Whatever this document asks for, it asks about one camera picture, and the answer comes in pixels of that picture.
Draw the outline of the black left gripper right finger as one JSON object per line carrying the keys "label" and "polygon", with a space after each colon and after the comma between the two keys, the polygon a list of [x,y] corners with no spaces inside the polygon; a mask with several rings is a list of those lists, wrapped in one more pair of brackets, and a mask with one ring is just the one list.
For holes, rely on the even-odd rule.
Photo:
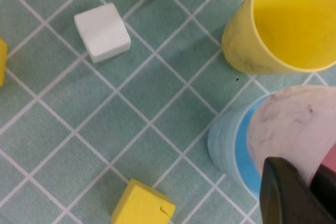
{"label": "black left gripper right finger", "polygon": [[310,190],[330,214],[335,213],[336,187],[333,170],[321,164],[312,179]]}

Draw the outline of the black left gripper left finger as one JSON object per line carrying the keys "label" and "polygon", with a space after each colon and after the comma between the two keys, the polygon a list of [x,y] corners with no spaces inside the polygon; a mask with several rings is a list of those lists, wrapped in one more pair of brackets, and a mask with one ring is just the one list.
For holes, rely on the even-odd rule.
{"label": "black left gripper left finger", "polygon": [[264,162],[259,195],[263,223],[335,223],[298,170],[286,159]]}

